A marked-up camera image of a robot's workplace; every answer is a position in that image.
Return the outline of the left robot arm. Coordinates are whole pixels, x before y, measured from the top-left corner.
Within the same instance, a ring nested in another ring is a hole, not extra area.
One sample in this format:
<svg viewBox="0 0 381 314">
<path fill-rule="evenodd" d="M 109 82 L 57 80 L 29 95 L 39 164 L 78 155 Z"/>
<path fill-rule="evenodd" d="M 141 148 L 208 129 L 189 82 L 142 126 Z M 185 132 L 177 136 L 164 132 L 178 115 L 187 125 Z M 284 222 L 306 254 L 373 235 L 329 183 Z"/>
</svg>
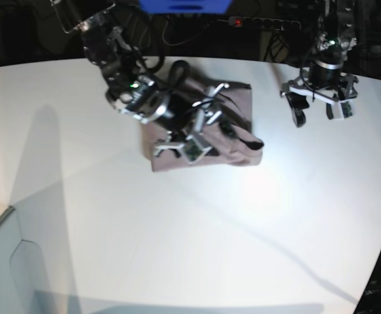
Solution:
<svg viewBox="0 0 381 314">
<path fill-rule="evenodd" d="M 280 97 L 288 101 L 298 128 L 306 123 L 308 97 L 326 104 L 329 120 L 345 120 L 355 113 L 359 80 L 342 71 L 348 52 L 357 45 L 355 5 L 355 1 L 320 2 L 316 36 L 302 59 L 298 77 L 281 85 Z"/>
</svg>

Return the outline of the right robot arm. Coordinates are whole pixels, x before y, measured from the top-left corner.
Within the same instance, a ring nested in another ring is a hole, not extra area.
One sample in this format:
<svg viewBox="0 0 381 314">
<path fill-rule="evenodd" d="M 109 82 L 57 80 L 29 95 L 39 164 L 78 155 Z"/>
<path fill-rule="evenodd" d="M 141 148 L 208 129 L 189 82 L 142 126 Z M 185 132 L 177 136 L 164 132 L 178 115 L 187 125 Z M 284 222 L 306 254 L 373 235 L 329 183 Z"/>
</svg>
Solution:
<svg viewBox="0 0 381 314">
<path fill-rule="evenodd" d="M 243 139 L 239 130 L 249 132 L 245 118 L 225 105 L 228 82 L 208 84 L 192 78 L 192 67 L 184 60 L 170 65 L 168 76 L 157 72 L 165 61 L 161 43 L 156 43 L 158 61 L 149 67 L 141 50 L 133 44 L 127 30 L 115 16 L 126 9 L 140 18 L 150 33 L 156 29 L 149 17 L 136 7 L 121 1 L 52 1 L 63 30 L 80 33 L 83 50 L 90 63 L 99 67 L 107 84 L 106 98 L 112 107 L 141 124 L 154 123 L 166 132 L 165 139 L 153 145 L 158 157 L 172 151 L 176 157 L 193 164 L 207 155 L 220 156 L 220 145 L 210 138 L 210 126 L 218 130 L 218 140 L 242 144 L 255 152 L 264 147 L 256 137 Z"/>
</svg>

